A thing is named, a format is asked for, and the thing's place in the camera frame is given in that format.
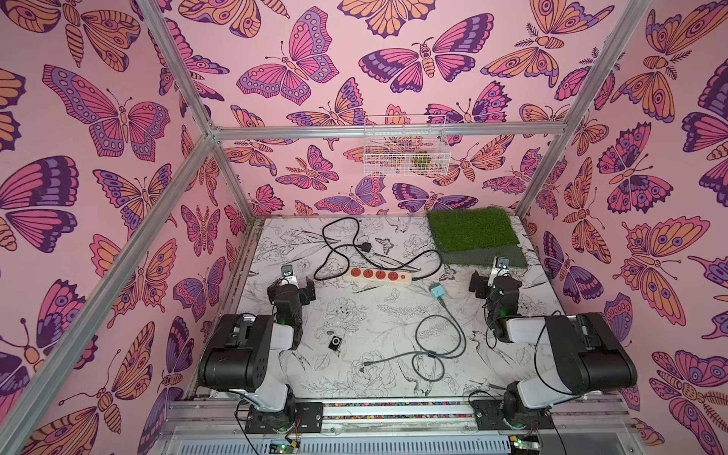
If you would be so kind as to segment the small black mp3 player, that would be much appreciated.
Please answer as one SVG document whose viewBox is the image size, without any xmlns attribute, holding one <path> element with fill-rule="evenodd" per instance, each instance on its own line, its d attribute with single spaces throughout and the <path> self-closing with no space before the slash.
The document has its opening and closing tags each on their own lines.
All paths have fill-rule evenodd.
<svg viewBox="0 0 728 455">
<path fill-rule="evenodd" d="M 337 352 L 340 349 L 341 343 L 342 343 L 342 338 L 341 337 L 333 336 L 330 339 L 328 348 L 331 351 Z"/>
</svg>

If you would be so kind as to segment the teal USB charger adapter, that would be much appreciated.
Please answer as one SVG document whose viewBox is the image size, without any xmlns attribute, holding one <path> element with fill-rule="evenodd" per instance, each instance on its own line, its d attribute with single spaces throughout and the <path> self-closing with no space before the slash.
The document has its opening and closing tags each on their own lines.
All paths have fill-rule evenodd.
<svg viewBox="0 0 728 455">
<path fill-rule="evenodd" d="M 428 290 L 436 301 L 441 301 L 446 295 L 445 288 L 441 284 L 432 284 Z"/>
</svg>

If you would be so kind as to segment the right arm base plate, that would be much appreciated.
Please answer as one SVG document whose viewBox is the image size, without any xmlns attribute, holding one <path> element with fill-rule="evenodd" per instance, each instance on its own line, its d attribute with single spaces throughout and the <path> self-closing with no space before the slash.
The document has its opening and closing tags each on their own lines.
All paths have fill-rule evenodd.
<svg viewBox="0 0 728 455">
<path fill-rule="evenodd" d="M 516 403 L 495 399 L 470 402 L 479 430 L 553 430 L 553 419 L 544 409 L 526 409 Z"/>
</svg>

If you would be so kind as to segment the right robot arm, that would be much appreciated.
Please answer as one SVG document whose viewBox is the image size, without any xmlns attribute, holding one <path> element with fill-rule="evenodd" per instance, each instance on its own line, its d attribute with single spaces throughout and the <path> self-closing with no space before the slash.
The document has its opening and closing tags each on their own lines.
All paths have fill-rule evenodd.
<svg viewBox="0 0 728 455">
<path fill-rule="evenodd" d="M 525 317 L 518 313 L 522 283 L 504 274 L 477 272 L 468 290 L 485 302 L 485 323 L 496 341 L 551 350 L 554 366 L 508 385 L 502 411 L 511 420 L 545 411 L 590 392 L 613 392 L 637 384 L 637 369 L 621 341 L 598 313 Z"/>
</svg>

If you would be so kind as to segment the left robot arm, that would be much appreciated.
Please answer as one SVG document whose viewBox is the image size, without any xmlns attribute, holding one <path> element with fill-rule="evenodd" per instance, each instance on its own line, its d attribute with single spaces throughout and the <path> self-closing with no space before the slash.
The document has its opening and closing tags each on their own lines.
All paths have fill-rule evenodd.
<svg viewBox="0 0 728 455">
<path fill-rule="evenodd" d="M 267 288 L 270 315 L 225 314 L 213 331 L 197 369 L 197 381 L 216 392 L 236 394 L 263 414 L 292 415 L 291 388 L 267 373 L 271 356 L 296 350 L 303 337 L 303 307 L 316 299 L 314 281 L 305 286 L 282 277 Z"/>
</svg>

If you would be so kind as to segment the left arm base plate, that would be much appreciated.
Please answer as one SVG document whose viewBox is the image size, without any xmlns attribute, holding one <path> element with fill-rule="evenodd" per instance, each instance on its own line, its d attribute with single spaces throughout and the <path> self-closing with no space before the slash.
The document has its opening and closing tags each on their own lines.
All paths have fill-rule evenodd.
<svg viewBox="0 0 728 455">
<path fill-rule="evenodd" d="M 252 408 L 245 421 L 249 434 L 321 433 L 323 423 L 322 402 L 297 402 L 286 405 L 282 411 L 264 413 Z"/>
</svg>

